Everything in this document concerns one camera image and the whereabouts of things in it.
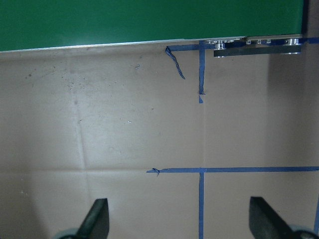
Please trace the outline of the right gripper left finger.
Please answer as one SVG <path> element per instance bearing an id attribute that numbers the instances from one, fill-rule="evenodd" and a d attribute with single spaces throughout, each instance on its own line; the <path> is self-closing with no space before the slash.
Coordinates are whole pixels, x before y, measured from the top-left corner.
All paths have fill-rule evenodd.
<path id="1" fill-rule="evenodd" d="M 108 199 L 96 199 L 76 233 L 77 239 L 106 239 L 110 230 Z"/>

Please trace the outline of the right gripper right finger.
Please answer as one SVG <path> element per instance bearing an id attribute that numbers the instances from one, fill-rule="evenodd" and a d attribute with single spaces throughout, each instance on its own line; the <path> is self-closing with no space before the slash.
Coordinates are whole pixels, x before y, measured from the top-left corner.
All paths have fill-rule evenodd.
<path id="1" fill-rule="evenodd" d="M 294 231 L 262 197 L 251 197 L 249 229 L 255 239 L 296 239 Z"/>

